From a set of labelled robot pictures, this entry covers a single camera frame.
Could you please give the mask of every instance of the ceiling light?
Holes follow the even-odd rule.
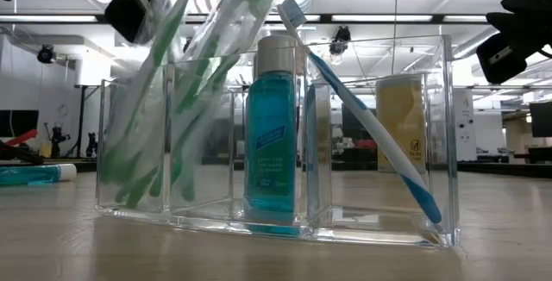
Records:
[[[95,16],[48,16],[48,15],[0,15],[0,22],[14,23],[14,22],[97,22]]]
[[[430,15],[333,15],[333,22],[429,22]]]
[[[284,25],[266,25],[265,30],[268,31],[287,31]],[[317,27],[314,26],[300,26],[297,27],[297,31],[317,31]]]
[[[486,22],[484,15],[445,16],[444,22]]]
[[[188,15],[185,17],[186,22],[205,22],[207,15]]]
[[[304,17],[307,19],[307,22],[320,22],[320,15],[305,15]],[[279,15],[269,15],[267,17],[267,22],[282,22],[282,19]]]
[[[485,41],[487,41],[491,36],[489,36],[488,38],[484,38],[484,39],[481,39],[481,41],[477,41],[475,42],[474,44],[470,45],[469,47],[466,47],[462,50],[460,50],[460,52],[458,53],[455,53],[455,59],[462,59],[466,56],[468,56],[469,54],[471,54],[473,52],[473,50],[477,47],[479,47],[479,45],[483,44]]]

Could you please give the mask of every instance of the bottle label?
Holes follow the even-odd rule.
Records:
[[[285,196],[289,192],[289,171],[293,155],[293,138],[286,139],[285,126],[277,127],[257,137],[254,156],[254,185],[258,193]]]
[[[260,150],[271,143],[282,140],[284,138],[284,134],[285,126],[278,127],[272,131],[263,134],[257,139],[256,149]]]

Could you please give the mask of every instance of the toothbrush handle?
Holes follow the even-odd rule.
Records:
[[[405,181],[406,186],[420,205],[420,208],[422,208],[423,212],[435,224],[440,223],[442,216],[435,202],[435,198],[428,191],[422,177],[406,157],[397,142],[391,137],[368,107],[343,85],[322,59],[313,52],[310,52],[309,57],[317,65],[326,81],[331,85],[334,91],[336,91],[337,96],[343,100],[343,103],[345,103],[362,126],[378,143],[378,147],[381,148],[389,159],[389,162],[395,167],[398,174],[400,174]]]

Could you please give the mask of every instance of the desk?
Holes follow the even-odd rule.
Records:
[[[459,179],[462,243],[449,250],[200,233],[100,216],[94,173],[2,188],[0,280],[550,280],[552,180]]]

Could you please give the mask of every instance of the mouthwash bottle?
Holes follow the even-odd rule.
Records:
[[[246,120],[247,217],[290,221],[295,200],[294,47],[290,36],[259,41]]]

